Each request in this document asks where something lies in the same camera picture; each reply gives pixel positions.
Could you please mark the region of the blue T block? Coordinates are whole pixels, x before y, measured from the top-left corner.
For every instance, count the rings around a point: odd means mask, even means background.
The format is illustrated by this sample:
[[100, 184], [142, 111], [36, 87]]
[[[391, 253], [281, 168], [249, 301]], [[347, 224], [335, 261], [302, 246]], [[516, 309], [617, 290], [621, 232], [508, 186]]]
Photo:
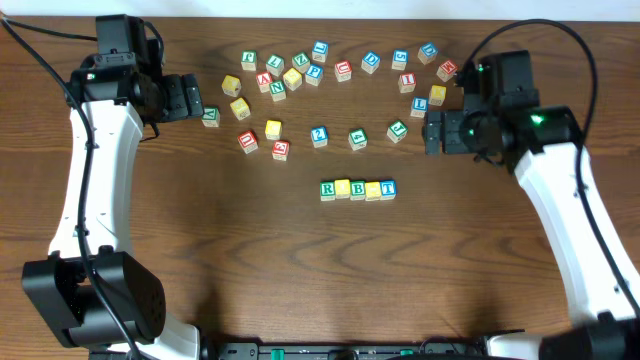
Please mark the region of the blue T block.
[[384, 180], [380, 182], [381, 199], [393, 200], [397, 195], [397, 186], [394, 180]]

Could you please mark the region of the yellow O block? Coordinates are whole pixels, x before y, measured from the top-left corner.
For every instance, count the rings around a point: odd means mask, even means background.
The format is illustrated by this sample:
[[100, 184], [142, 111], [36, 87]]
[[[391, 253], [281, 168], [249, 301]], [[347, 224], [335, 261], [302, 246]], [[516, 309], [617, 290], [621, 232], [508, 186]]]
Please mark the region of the yellow O block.
[[381, 185], [379, 182], [366, 182], [365, 183], [365, 200], [377, 201], [382, 196]]
[[351, 182], [349, 179], [337, 179], [334, 181], [337, 199], [349, 199], [351, 196]]

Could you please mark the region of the green B block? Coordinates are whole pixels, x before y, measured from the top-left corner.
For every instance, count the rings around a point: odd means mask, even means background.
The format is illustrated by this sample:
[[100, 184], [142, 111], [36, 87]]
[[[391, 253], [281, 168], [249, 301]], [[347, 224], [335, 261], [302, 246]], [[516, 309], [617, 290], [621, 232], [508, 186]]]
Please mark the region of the green B block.
[[364, 200], [366, 197], [365, 181], [356, 180], [350, 183], [350, 199], [352, 201]]

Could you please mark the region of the green R block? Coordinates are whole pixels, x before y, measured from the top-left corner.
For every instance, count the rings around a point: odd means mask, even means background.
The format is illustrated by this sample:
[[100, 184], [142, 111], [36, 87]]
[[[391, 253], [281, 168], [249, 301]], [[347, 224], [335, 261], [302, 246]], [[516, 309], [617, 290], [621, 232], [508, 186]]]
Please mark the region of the green R block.
[[323, 181], [320, 183], [320, 199], [322, 201], [333, 201], [336, 199], [335, 184], [333, 181]]

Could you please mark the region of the red M block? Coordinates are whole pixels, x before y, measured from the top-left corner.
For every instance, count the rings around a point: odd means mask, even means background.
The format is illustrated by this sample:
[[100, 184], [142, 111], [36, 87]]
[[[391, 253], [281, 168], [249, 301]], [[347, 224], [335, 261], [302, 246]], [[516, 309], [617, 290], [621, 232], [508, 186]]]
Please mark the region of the red M block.
[[452, 60], [444, 61], [437, 69], [436, 76], [442, 82], [448, 82], [457, 73], [458, 65]]

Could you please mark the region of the yellow K block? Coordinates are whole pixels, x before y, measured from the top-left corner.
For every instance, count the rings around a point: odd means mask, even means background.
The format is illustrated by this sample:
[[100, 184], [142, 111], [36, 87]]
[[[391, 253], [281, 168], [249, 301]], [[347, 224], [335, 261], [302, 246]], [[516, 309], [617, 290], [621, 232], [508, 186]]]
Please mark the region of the yellow K block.
[[447, 88], [445, 86], [433, 85], [429, 94], [429, 104], [432, 106], [442, 106], [446, 99]]

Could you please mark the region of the blue L block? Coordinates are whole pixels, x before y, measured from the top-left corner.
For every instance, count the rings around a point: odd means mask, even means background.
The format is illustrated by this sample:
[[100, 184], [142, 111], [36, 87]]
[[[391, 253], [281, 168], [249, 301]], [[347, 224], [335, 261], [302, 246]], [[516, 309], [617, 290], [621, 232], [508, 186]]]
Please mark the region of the blue L block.
[[410, 116], [414, 118], [424, 118], [428, 111], [428, 99], [424, 97], [414, 97], [411, 103]]

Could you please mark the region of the red I block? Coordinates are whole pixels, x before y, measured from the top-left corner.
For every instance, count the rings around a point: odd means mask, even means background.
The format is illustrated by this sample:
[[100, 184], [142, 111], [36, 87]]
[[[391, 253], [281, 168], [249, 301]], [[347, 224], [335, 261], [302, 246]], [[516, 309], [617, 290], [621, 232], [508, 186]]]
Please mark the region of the red I block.
[[403, 73], [399, 76], [398, 87], [400, 93], [410, 93], [415, 90], [416, 76], [414, 73]]

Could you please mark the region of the green V block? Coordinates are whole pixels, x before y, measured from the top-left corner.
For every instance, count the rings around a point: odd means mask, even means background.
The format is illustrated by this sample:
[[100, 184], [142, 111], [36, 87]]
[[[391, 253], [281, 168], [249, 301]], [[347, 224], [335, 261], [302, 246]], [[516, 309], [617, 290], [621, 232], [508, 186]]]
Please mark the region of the green V block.
[[219, 109], [217, 107], [205, 107], [201, 120], [205, 127], [219, 127], [220, 126]]

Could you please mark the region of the blue S block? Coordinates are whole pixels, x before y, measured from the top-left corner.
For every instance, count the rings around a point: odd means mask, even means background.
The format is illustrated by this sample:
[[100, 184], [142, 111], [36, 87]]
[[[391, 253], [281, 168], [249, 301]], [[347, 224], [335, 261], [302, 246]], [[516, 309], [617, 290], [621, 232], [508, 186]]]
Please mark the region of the blue S block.
[[404, 71], [409, 60], [409, 53], [404, 49], [396, 49], [393, 52], [392, 66], [393, 70]]

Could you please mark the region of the red A block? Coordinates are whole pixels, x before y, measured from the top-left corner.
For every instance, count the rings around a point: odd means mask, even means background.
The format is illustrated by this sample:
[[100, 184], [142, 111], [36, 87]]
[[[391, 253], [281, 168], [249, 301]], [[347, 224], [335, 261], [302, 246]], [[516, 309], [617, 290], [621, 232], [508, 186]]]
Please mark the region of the red A block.
[[273, 83], [272, 75], [266, 71], [256, 75], [256, 82], [261, 93], [268, 93], [270, 85]]

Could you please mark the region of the green L block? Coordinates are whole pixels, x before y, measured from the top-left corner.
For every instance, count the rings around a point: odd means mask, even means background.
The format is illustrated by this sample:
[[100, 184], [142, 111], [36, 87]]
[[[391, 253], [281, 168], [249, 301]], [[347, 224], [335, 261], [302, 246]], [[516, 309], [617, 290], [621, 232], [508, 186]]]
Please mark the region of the green L block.
[[274, 77], [279, 77], [282, 74], [284, 65], [284, 59], [276, 54], [270, 55], [266, 61], [266, 69]]

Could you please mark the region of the green 4 block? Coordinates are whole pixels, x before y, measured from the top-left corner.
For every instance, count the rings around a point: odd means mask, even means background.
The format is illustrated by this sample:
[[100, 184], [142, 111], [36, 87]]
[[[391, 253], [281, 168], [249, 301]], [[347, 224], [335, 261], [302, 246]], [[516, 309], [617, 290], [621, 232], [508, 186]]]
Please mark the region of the green 4 block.
[[368, 144], [368, 137], [362, 128], [355, 129], [349, 132], [348, 142], [353, 151], [363, 149]]

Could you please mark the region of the red block bottom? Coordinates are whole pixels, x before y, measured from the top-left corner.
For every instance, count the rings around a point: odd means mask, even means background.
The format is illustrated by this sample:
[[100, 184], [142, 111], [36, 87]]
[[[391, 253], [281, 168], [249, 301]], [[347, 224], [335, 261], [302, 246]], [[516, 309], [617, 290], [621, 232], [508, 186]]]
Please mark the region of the red block bottom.
[[275, 160], [286, 161], [290, 151], [290, 143], [288, 141], [277, 140], [273, 143], [272, 157]]

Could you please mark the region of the blue 2 block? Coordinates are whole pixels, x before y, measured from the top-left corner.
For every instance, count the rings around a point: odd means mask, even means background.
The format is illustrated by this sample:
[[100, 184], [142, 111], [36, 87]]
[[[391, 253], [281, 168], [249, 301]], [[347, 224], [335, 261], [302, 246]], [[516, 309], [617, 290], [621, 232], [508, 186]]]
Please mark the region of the blue 2 block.
[[324, 147], [328, 144], [328, 132], [325, 126], [314, 127], [310, 132], [314, 148]]

